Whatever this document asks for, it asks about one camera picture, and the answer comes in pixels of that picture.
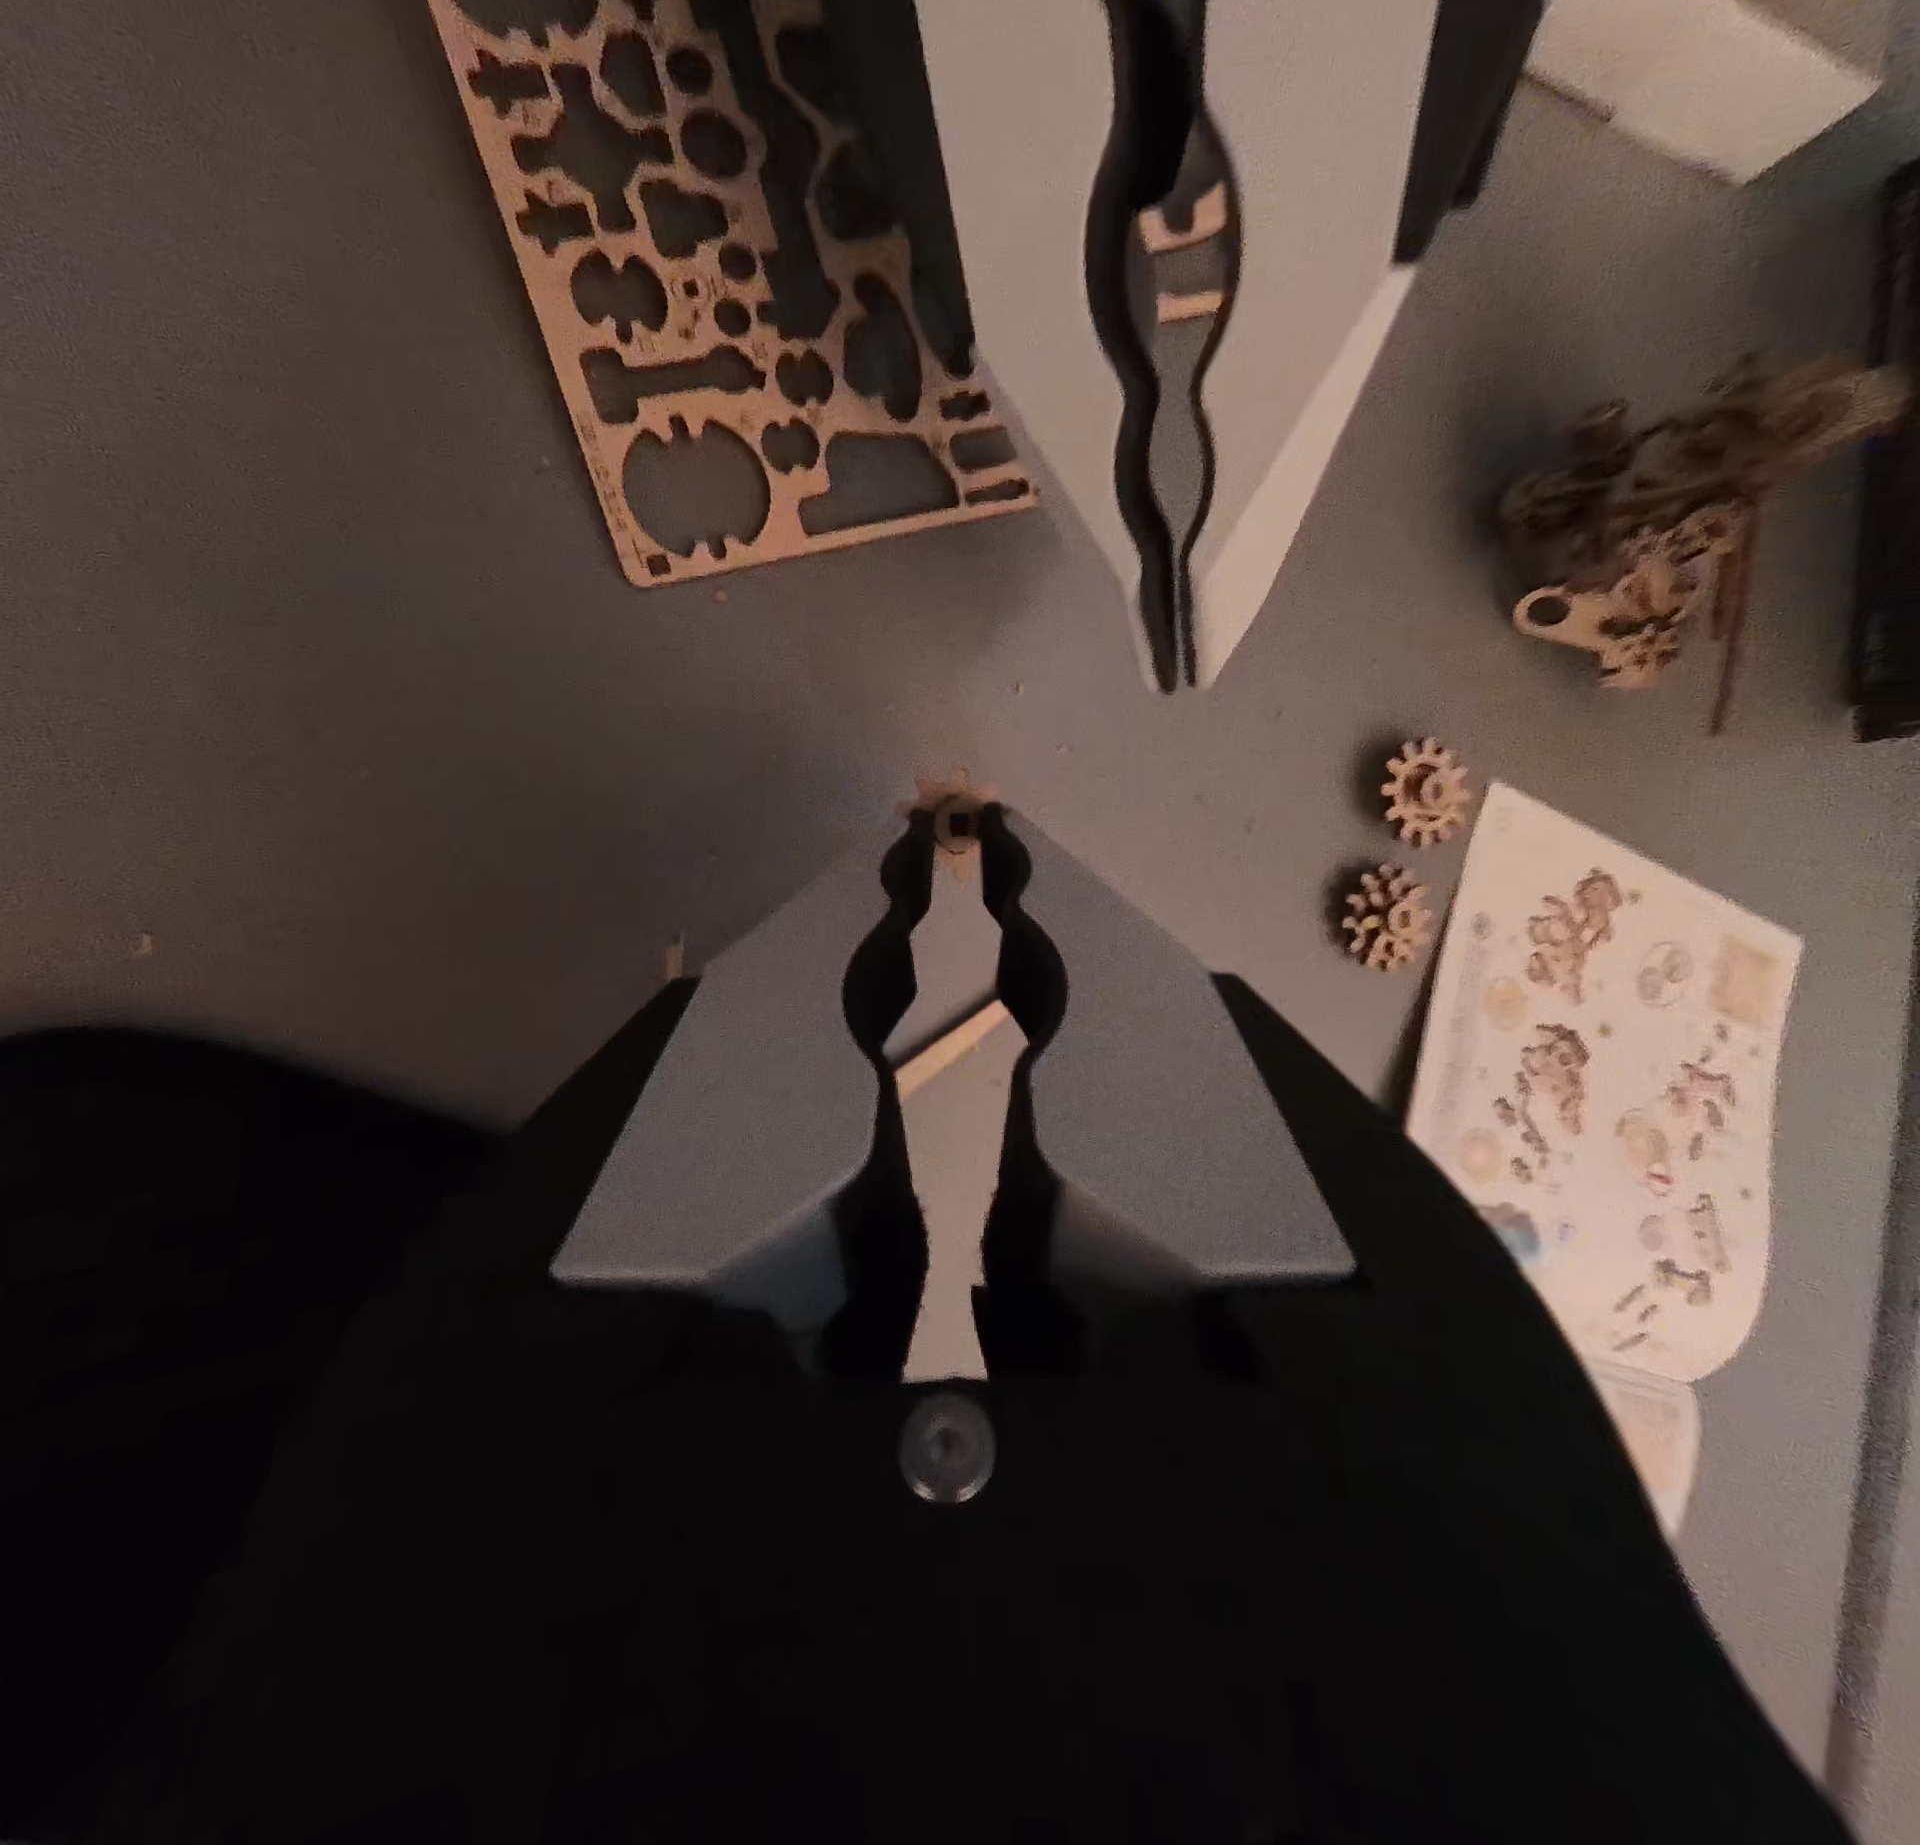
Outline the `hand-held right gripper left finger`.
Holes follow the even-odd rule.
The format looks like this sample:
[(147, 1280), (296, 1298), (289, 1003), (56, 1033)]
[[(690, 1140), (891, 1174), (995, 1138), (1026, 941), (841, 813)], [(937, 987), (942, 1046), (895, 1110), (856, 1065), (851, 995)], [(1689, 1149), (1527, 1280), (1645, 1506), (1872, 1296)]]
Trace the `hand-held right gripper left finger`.
[(886, 1043), (920, 992), (933, 864), (912, 810), (707, 964), (554, 1285), (762, 1311), (822, 1369), (907, 1361), (926, 1225)]

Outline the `small wooden gear assembly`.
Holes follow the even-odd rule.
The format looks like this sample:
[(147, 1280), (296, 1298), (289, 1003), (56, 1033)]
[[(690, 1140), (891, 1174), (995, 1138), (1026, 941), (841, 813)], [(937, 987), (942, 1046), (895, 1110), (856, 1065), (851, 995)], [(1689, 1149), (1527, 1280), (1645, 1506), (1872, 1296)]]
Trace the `small wooden gear assembly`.
[(937, 875), (976, 881), (981, 820), (992, 805), (996, 805), (995, 787), (976, 781), (967, 766), (917, 775), (917, 792), (903, 813), (926, 816)]

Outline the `black model kit box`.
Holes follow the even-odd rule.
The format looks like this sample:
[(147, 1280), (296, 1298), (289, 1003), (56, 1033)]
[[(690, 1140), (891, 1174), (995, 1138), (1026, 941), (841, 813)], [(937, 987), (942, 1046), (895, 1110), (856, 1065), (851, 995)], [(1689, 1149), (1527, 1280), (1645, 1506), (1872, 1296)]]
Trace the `black model kit box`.
[[(1917, 386), (1917, 160), (1880, 193), (1868, 351)], [(1917, 400), (1902, 425), (1868, 439), (1860, 462), (1847, 698), (1859, 741), (1917, 736)]]

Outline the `small white cardboard box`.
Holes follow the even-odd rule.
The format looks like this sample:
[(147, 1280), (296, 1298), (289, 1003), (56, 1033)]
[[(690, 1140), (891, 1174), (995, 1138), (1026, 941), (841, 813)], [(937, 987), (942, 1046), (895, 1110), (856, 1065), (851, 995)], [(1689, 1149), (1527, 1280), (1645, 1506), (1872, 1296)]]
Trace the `small white cardboard box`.
[(1868, 107), (1892, 0), (1546, 0), (1527, 81), (1747, 186)]

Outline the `flat wooden gear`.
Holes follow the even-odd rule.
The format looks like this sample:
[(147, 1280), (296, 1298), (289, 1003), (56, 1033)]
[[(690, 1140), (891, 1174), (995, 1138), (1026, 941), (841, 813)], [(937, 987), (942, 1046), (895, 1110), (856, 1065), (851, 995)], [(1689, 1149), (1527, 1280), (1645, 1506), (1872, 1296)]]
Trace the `flat wooden gear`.
[(1407, 846), (1442, 846), (1467, 829), (1474, 781), (1467, 762), (1438, 736), (1416, 736), (1385, 762), (1385, 822)]

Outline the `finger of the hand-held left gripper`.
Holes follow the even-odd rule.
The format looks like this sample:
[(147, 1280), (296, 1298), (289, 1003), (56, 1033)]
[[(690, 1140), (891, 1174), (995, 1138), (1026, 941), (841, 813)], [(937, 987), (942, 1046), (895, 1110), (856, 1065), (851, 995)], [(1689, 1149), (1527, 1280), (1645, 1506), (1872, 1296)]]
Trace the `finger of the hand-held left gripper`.
[(1407, 167), (1441, 0), (1208, 0), (1202, 87), (1236, 270), (1199, 411), (1213, 489), (1191, 546), (1208, 687), (1286, 560), (1412, 285)]
[(1124, 142), (1102, 0), (912, 0), (973, 335), (1046, 501), (1115, 580), (1141, 679), (1186, 684), (1148, 477), (1160, 386), (1124, 289)]

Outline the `thin wooden stick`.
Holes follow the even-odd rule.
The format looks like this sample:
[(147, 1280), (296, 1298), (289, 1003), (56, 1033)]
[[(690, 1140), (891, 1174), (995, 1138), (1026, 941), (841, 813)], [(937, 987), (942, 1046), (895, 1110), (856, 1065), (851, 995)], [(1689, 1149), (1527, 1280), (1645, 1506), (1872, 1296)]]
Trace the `thin wooden stick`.
[(947, 1070), (962, 1062), (979, 1043), (986, 1043), (1005, 1023), (1009, 1019), (1005, 1001), (992, 997), (968, 1016), (956, 1019), (926, 1043), (912, 1046), (895, 1065), (899, 1100), (909, 1103), (920, 1089), (926, 1089)]

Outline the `wooden gear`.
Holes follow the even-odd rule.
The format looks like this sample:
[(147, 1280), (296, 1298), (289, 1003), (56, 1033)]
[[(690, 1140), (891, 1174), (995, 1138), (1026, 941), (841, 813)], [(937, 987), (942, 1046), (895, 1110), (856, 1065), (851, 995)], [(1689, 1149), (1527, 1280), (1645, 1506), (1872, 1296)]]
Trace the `wooden gear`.
[(1332, 881), (1332, 919), (1356, 965), (1392, 974), (1424, 964), (1438, 935), (1438, 897), (1407, 864), (1350, 865)]
[(1467, 762), (1438, 736), (1416, 736), (1385, 762), (1385, 822), (1407, 846), (1442, 846), (1467, 829), (1474, 781)]

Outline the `partly built wooden model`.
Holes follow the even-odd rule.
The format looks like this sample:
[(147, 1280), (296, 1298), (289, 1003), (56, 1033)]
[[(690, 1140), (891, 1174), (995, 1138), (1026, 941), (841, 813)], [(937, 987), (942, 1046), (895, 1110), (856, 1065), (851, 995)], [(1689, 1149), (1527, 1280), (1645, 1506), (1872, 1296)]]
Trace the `partly built wooden model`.
[(1592, 656), (1609, 692), (1668, 679), (1691, 630), (1718, 647), (1707, 733), (1732, 715), (1765, 504), (1847, 449), (1917, 416), (1906, 361), (1742, 357), (1687, 411), (1633, 421), (1625, 400), (1578, 416), (1562, 464), (1499, 497), (1527, 643)]

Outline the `small wooden parts sheet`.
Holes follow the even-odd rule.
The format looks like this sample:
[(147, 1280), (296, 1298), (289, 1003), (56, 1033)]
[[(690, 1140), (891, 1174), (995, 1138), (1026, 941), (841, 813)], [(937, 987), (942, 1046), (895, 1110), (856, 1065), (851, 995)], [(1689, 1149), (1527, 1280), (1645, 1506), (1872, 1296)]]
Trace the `small wooden parts sheet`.
[(1178, 210), (1150, 205), (1139, 217), (1141, 250), (1153, 264), (1164, 258), (1195, 258), (1197, 274), (1188, 283), (1167, 285), (1153, 274), (1153, 321), (1160, 327), (1202, 321), (1228, 301), (1228, 221), (1234, 200), (1228, 179), (1215, 176), (1202, 193)]

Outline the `illustrated instruction booklet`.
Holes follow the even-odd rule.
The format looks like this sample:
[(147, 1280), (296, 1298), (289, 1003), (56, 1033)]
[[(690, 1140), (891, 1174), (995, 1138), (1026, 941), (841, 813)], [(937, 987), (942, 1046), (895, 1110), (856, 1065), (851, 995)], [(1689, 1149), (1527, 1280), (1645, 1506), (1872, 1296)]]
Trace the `illustrated instruction booklet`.
[(1697, 1386), (1753, 1338), (1802, 939), (1494, 781), (1438, 951), (1407, 1133), (1592, 1378), (1668, 1537)]

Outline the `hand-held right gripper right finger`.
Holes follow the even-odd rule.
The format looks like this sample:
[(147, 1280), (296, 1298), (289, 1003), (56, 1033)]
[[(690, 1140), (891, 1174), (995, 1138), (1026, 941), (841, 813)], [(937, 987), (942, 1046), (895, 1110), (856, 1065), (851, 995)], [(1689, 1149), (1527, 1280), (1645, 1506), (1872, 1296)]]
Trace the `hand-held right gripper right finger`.
[(1352, 1280), (1202, 959), (1014, 806), (981, 810), (976, 846), (1026, 1039), (981, 1232), (986, 1364), (1085, 1369), (1139, 1315)]

